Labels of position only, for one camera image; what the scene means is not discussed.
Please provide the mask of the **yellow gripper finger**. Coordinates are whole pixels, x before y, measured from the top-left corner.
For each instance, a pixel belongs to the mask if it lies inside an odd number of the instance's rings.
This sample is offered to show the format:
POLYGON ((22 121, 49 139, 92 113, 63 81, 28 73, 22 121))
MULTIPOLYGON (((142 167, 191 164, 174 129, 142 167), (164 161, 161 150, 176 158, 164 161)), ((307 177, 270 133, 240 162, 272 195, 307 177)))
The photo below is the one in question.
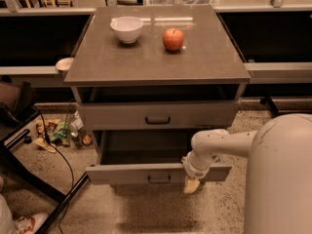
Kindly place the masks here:
POLYGON ((187 176, 185 178, 183 192, 185 194, 192 194, 198 189, 199 185, 200 185, 199 179, 191 178, 191 177, 187 176))

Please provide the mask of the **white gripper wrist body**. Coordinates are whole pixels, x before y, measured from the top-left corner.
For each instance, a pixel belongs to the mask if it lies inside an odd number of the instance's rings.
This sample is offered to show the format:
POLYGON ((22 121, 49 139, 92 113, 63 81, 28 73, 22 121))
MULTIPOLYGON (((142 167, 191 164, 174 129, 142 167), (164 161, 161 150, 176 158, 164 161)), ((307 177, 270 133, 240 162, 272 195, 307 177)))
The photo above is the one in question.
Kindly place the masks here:
POLYGON ((214 158, 211 154, 207 157, 201 157, 194 151, 189 152, 181 159, 182 166, 184 167, 187 175, 190 178, 197 179, 203 178, 208 173, 213 162, 214 158))

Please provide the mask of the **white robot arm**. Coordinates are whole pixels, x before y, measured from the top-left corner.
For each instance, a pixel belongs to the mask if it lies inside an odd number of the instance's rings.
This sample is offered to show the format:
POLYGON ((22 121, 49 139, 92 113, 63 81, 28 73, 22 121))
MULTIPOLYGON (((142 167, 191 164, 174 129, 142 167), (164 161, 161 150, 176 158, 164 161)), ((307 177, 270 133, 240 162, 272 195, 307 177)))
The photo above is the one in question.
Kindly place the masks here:
POLYGON ((312 115, 278 116, 259 130, 201 131, 182 158, 184 191, 194 192, 214 156, 248 159, 244 234, 312 234, 312 115))

